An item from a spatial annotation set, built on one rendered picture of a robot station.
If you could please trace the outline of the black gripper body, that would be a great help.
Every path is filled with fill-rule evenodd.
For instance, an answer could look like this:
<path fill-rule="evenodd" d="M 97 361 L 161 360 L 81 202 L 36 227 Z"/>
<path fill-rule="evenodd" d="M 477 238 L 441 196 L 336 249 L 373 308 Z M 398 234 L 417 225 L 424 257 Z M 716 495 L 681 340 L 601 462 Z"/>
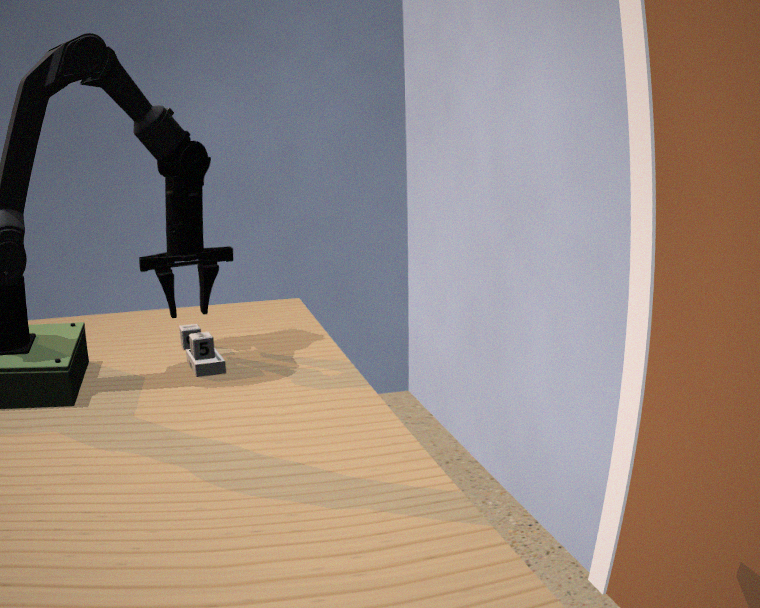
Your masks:
<path fill-rule="evenodd" d="M 204 248 L 203 220 L 187 224 L 166 224 L 166 241 L 166 253 L 139 257 L 141 272 L 168 265 L 179 267 L 202 264 L 202 261 L 210 260 L 233 261 L 233 248 L 230 246 Z"/>

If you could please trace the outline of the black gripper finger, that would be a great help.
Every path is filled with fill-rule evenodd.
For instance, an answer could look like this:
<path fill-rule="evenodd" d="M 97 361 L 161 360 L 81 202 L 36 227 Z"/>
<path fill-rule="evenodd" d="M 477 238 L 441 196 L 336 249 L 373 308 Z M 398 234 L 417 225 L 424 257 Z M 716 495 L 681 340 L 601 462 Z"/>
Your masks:
<path fill-rule="evenodd" d="M 200 309 L 202 314 L 208 314 L 208 303 L 212 286 L 219 271 L 217 260 L 202 261 L 198 264 L 200 285 Z"/>
<path fill-rule="evenodd" d="M 172 318 L 177 318 L 177 312 L 176 312 L 176 305 L 175 305 L 175 297 L 174 297 L 174 274 L 172 273 L 171 266 L 160 266 L 156 267 L 155 272 L 158 274 L 157 277 L 161 283 L 161 286 L 164 290 L 166 290 L 166 299 L 169 305 L 170 315 Z"/>

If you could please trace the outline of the white digit cube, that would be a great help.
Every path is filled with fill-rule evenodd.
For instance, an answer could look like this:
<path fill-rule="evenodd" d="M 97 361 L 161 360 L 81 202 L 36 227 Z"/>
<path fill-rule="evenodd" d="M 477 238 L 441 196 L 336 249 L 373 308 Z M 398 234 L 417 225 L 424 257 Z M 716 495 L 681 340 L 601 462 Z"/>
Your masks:
<path fill-rule="evenodd" d="M 182 326 L 179 326 L 179 330 L 180 330 L 180 341 L 184 350 L 190 349 L 189 335 L 193 333 L 201 332 L 201 328 L 198 326 L 198 324 L 182 325 Z"/>
<path fill-rule="evenodd" d="M 190 350 L 195 360 L 215 358 L 214 339 L 209 332 L 189 335 Z"/>

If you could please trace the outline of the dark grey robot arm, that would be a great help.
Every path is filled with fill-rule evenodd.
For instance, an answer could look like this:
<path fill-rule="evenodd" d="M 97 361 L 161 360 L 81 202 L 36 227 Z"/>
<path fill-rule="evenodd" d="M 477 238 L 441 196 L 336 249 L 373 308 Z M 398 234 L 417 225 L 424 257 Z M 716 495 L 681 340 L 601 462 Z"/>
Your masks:
<path fill-rule="evenodd" d="M 86 33 L 60 45 L 21 79 L 0 162 L 0 355 L 28 354 L 36 337 L 29 336 L 23 214 L 48 100 L 68 84 L 102 88 L 134 121 L 134 135 L 165 177 L 166 224 L 203 220 L 211 161 L 205 147 L 191 141 L 171 108 L 150 104 L 100 36 Z"/>

